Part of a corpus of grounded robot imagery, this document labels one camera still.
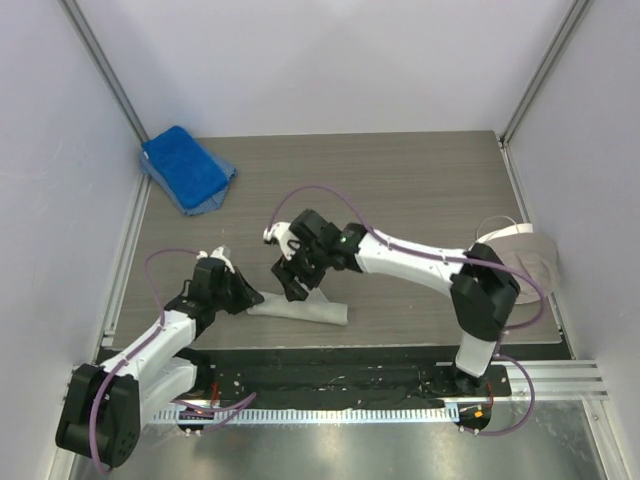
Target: white cloth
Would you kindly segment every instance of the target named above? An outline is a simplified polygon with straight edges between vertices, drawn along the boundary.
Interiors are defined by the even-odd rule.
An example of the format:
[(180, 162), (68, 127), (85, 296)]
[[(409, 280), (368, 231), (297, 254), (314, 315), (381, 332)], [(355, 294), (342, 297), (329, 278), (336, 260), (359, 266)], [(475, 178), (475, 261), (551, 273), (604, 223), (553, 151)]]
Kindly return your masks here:
[[(502, 263), (529, 275), (540, 285), (545, 296), (560, 284), (558, 272), (558, 249), (549, 237), (533, 231), (530, 223), (521, 223), (488, 233), (478, 239), (489, 245)], [(540, 299), (535, 289), (517, 278), (520, 295), (517, 304), (532, 303)]]

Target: metal frame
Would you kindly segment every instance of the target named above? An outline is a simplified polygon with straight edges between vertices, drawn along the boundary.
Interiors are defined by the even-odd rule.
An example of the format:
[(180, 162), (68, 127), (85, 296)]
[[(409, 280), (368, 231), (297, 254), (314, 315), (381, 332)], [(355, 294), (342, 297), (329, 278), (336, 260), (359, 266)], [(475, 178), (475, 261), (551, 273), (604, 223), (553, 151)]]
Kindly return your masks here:
[(147, 135), (138, 114), (133, 108), (131, 101), (129, 101), (129, 97), (125, 93), (124, 88), (122, 88), (120, 80), (118, 80), (113, 68), (111, 68), (111, 64), (109, 63), (107, 56), (102, 51), (102, 47), (94, 35), (93, 30), (91, 30), (91, 27), (82, 13), (78, 2), (76, 0), (58, 1), (60, 2), (62, 9), (67, 14), (67, 17), (69, 17), (69, 21), (78, 33), (80, 40), (82, 40), (82, 43), (84, 43), (84, 46), (87, 48), (87, 52), (98, 68), (102, 78), (115, 96), (116, 101), (127, 118), (127, 121), (131, 125), (131, 128), (140, 139), (140, 143), (146, 142), (149, 140), (149, 135)]
[(573, 4), (569, 8), (558, 32), (551, 41), (540, 66), (529, 82), (529, 85), (527, 86), (520, 103), (516, 107), (511, 120), (509, 120), (505, 132), (500, 137), (500, 142), (504, 145), (509, 144), (513, 139), (513, 136), (518, 130), (523, 118), (529, 111), (535, 97), (538, 95), (538, 92), (544, 85), (547, 78), (549, 78), (553, 67), (558, 63), (567, 43), (578, 28), (580, 21), (584, 18), (585, 13), (592, 3), (593, 0), (574, 0)]

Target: black mount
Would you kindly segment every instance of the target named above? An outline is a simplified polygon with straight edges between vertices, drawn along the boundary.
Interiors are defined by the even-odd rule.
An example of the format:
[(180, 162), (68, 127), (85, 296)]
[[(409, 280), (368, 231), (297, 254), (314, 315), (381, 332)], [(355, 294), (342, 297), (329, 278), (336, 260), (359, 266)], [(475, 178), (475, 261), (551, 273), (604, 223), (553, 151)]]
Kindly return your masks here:
[(264, 297), (249, 285), (240, 269), (234, 267), (234, 270), (231, 272), (220, 258), (199, 259), (193, 279), (185, 282), (180, 294), (165, 305), (165, 311), (175, 310), (193, 318), (198, 338), (213, 323), (217, 312), (224, 310), (236, 315), (264, 302)]
[(298, 215), (289, 230), (300, 239), (291, 260), (281, 257), (271, 271), (282, 284), (287, 300), (305, 300), (308, 289), (316, 288), (329, 268), (362, 272), (355, 259), (358, 245), (367, 231), (357, 223), (348, 224), (344, 230), (327, 222), (314, 210), (307, 209)]
[[(502, 265), (493, 249), (482, 243), (474, 244), (465, 255)], [(480, 340), (499, 340), (520, 294), (518, 282), (510, 273), (468, 264), (451, 280), (451, 299), (460, 327)]]
[[(201, 258), (192, 280), (185, 281), (180, 294), (165, 306), (165, 311), (186, 313), (196, 323), (196, 338), (215, 320), (216, 312), (234, 315), (264, 301), (244, 279), (240, 270), (232, 272), (224, 260)], [(208, 356), (188, 348), (176, 353), (198, 367), (192, 392), (206, 390), (212, 383)], [(84, 364), (71, 377), (69, 390), (56, 432), (56, 445), (91, 456), (89, 449), (89, 413), (93, 399), (107, 373), (103, 367)], [(133, 452), (140, 436), (140, 389), (131, 375), (115, 376), (100, 403), (96, 438), (102, 463), (122, 465)]]

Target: metal floor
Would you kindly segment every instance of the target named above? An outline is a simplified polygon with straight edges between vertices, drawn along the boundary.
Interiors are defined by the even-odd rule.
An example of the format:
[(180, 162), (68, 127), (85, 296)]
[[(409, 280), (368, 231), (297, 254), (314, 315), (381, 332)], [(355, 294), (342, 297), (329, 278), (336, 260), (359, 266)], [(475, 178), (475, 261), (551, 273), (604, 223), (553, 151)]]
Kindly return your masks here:
[[(303, 184), (323, 183), (345, 192), (384, 232), (433, 246), (466, 248), (477, 226), (493, 215), (519, 218), (518, 206), (494, 133), (385, 133), (202, 139), (238, 168), (223, 207), (185, 217), (152, 187), (114, 338), (123, 348), (146, 330), (158, 312), (143, 275), (144, 259), (166, 247), (213, 250), (226, 244), (232, 260), (258, 290), (281, 293), (270, 272), (276, 247), (263, 245), (266, 223), (280, 199)], [(339, 227), (354, 217), (324, 192), (303, 192), (283, 209), (291, 221), (314, 208)], [(488, 224), (487, 228), (504, 224)], [(194, 259), (157, 258), (152, 276), (163, 300), (190, 278)], [(460, 341), (451, 302), (395, 278), (330, 272), (326, 296), (350, 307), (349, 325), (313, 324), (267, 317), (219, 314), (196, 348), (293, 348), (374, 345), (455, 345)], [(511, 321), (530, 318), (536, 304), (516, 307)], [(560, 337), (550, 309), (536, 326), (509, 335), (507, 343), (554, 343)]]
[[(526, 402), (494, 406), (490, 429), (512, 425)], [(72, 480), (102, 477), (77, 456)], [(150, 426), (110, 478), (259, 480), (600, 480), (604, 470), (582, 402), (539, 402), (520, 430), (495, 438), (451, 423), (225, 427), (185, 438)]]

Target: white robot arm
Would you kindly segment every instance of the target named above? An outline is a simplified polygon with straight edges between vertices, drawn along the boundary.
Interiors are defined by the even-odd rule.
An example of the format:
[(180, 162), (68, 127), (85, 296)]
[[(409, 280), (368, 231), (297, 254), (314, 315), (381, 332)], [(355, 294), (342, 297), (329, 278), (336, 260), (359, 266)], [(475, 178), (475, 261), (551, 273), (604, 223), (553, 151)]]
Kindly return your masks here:
[(193, 278), (165, 305), (160, 319), (115, 357), (73, 372), (56, 444), (91, 456), (89, 412), (100, 385), (114, 375), (101, 399), (94, 433), (102, 462), (122, 465), (154, 414), (180, 395), (204, 391), (213, 383), (208, 357), (186, 347), (213, 323), (217, 312), (234, 315), (263, 301), (229, 261), (225, 247), (210, 255), (201, 252)]
[[(471, 379), (477, 384), (491, 362), (520, 292), (516, 280), (505, 272), (445, 260), (468, 256), (501, 263), (486, 245), (475, 244), (469, 250), (442, 249), (375, 233), (354, 223), (339, 230), (315, 211), (305, 210), (291, 223), (274, 224), (264, 232), (263, 239), (278, 244), (282, 251), (272, 272), (290, 301), (306, 298), (307, 289), (317, 287), (328, 268), (392, 275), (451, 298), (463, 330), (455, 366), (462, 381)], [(430, 258), (389, 245), (422, 252)]]

